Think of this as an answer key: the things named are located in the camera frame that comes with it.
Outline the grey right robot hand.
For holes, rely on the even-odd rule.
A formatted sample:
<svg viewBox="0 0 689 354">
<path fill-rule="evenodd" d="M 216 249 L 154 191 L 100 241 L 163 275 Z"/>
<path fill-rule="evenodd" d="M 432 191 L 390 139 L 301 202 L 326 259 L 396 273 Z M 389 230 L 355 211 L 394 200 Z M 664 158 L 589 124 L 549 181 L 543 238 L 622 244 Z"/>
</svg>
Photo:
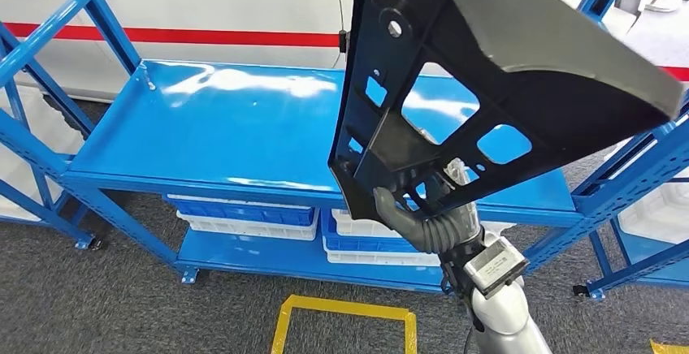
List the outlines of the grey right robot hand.
<svg viewBox="0 0 689 354">
<path fill-rule="evenodd" d="M 388 189 L 374 188 L 373 195 L 383 224 L 398 232 L 419 252 L 440 254 L 459 244 L 483 238 L 474 202 L 421 219 L 399 208 Z"/>
</svg>

